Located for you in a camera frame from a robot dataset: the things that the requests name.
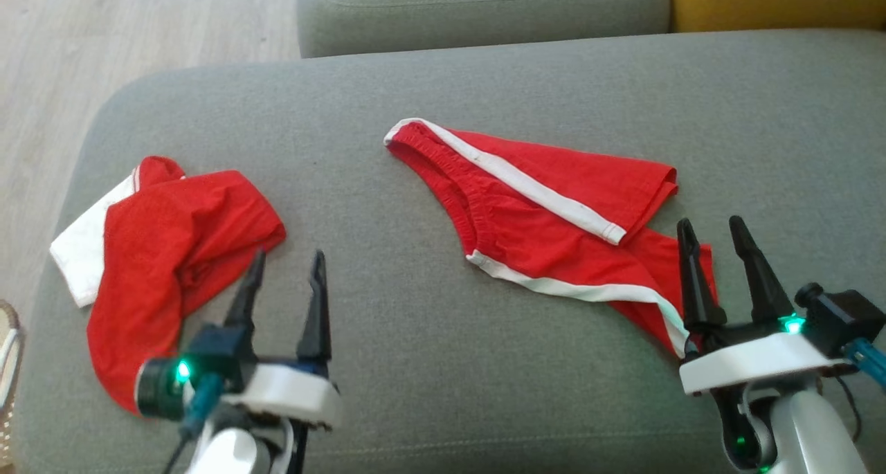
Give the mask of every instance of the red shorts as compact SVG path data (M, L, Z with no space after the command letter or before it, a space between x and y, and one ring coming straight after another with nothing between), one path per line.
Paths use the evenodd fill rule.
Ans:
M239 172L183 177L173 160L146 158L133 194L105 217L105 269L86 335L99 382L134 414L142 364L174 355L184 317L243 275L257 248L286 237Z
M668 165L448 130L385 137L446 208L469 262L542 294L606 302L683 355L677 241L645 227L677 193ZM702 267L713 290L712 256Z

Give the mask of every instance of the black cable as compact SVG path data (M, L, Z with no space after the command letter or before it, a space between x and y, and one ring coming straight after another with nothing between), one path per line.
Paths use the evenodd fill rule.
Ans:
M181 456L181 452L183 452L184 448L188 445L188 438L182 436L178 441L178 446L175 446L175 449L172 453L172 456L169 457L169 461L167 462L167 466L165 466L163 470L163 474L170 474L172 472L172 468L175 466L175 461L178 460L178 457Z
M303 423L290 421L292 432L295 433L295 451L291 452L289 468L286 474L301 474L305 467L305 450L307 449L307 427Z
M858 441L858 438L861 437L861 414L858 413L858 407L855 405L855 397L852 396L852 391L850 391L849 386L846 385L846 382L842 380L841 376L835 376L836 382L840 383L842 386L842 391L846 393L846 401L849 402L850 407L852 408L852 414L855 415L855 433L852 434L852 442L855 443Z

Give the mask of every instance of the green led light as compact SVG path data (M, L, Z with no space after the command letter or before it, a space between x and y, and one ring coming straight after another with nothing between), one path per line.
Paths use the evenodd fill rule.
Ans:
M178 368L175 369L175 379L179 382L187 382L187 380L190 379L190 369L188 364L184 363L184 361L181 361L178 364Z
M796 313L791 316L782 316L778 320L781 322L781 325L784 326L784 331L788 332L788 334L799 334L800 331L803 330L803 324L806 323L806 319L797 316Z

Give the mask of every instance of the gray upholstery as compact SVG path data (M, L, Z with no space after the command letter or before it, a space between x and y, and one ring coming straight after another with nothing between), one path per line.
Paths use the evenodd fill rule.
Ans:
M670 0L298 0L302 57L665 33Z
M314 248L326 251L332 376L346 426L307 473L726 472L710 398L611 308L491 279L446 213L382 146L400 118L659 160L713 243L721 301L750 316L727 219L746 219L791 291L816 280L886 306L886 35L850 30L658 35L358 55L175 71L98 115L58 227L147 154L193 174L238 168L289 229L269 256L256 348L291 354ZM213 319L230 291L190 320ZM156 473L174 426L131 417L93 376L84 329L48 265L16 407L19 472ZM861 448L886 470L882 393L850 385ZM848 415L836 385L826 391Z

